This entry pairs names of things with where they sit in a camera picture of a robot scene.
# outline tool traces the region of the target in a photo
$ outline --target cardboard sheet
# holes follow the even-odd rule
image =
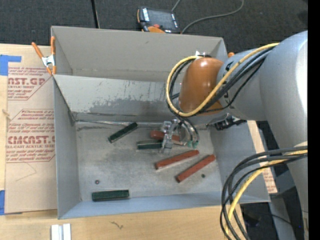
[[[39,48],[44,56],[50,55],[50,47]],[[7,106],[1,104],[0,117],[1,133],[6,132],[5,158],[0,143],[1,161],[5,160],[4,211],[56,209],[52,77],[31,45],[0,44],[0,54],[1,89],[7,86],[2,90]]]

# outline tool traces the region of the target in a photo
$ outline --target wooden block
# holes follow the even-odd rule
[[[189,169],[185,170],[184,172],[182,172],[178,176],[176,176],[176,181],[179,183],[184,181],[186,178],[195,174],[197,171],[201,170],[203,167],[212,163],[214,160],[216,160],[216,156],[214,154],[208,155],[207,157],[202,159],[200,162],[196,163],[195,165],[193,165]]]
[[[185,152],[185,153],[182,153],[182,154],[178,154],[176,156],[173,156],[173,157],[170,157],[168,159],[164,159],[164,160],[161,160],[161,161],[157,162],[155,164],[155,168],[158,170],[160,168],[172,165],[174,163],[183,161],[185,159],[192,158],[194,156],[197,156],[198,154],[199,154],[198,150],[191,150],[191,151],[188,151],[188,152]]]

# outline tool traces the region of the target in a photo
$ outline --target cable bundle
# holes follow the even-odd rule
[[[236,240],[240,240],[241,238],[239,235],[235,232],[233,226],[231,225],[231,218],[234,216],[235,221],[237,225],[239,226],[239,229],[244,236],[245,239],[249,239],[248,234],[246,233],[245,229],[243,228],[239,217],[237,215],[237,212],[235,211],[235,207],[241,198],[244,191],[248,188],[250,183],[258,176],[260,175],[265,169],[276,166],[276,165],[282,165],[282,164],[288,164],[303,158],[306,158],[308,156],[308,146],[299,146],[299,147],[293,147],[293,148],[284,148],[284,149],[275,149],[271,151],[266,151],[258,154],[254,154],[252,156],[249,156],[248,158],[241,161],[232,171],[232,173],[227,178],[223,189],[222,189],[222,196],[221,196],[221,205],[222,210],[220,213],[220,226],[222,228],[222,231],[226,238],[228,240],[232,240],[232,238],[229,236],[229,230],[234,236]],[[267,162],[266,165],[259,166],[253,170],[250,170],[249,172],[245,173],[234,185],[233,185],[233,179],[237,173],[240,171],[259,163]],[[249,176],[245,182],[242,184],[242,186],[239,188],[237,194],[233,198],[233,195],[236,193],[236,190],[238,189],[241,182]],[[227,211],[227,204],[230,203],[229,211]]]

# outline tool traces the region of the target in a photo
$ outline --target metal bracket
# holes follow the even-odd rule
[[[174,134],[177,124],[178,124],[177,119],[172,119],[171,121],[163,122],[161,130],[164,132],[164,137],[163,137],[160,153],[170,154],[171,149],[174,145],[172,141],[172,135]]]
[[[71,240],[71,224],[51,225],[50,240]]]

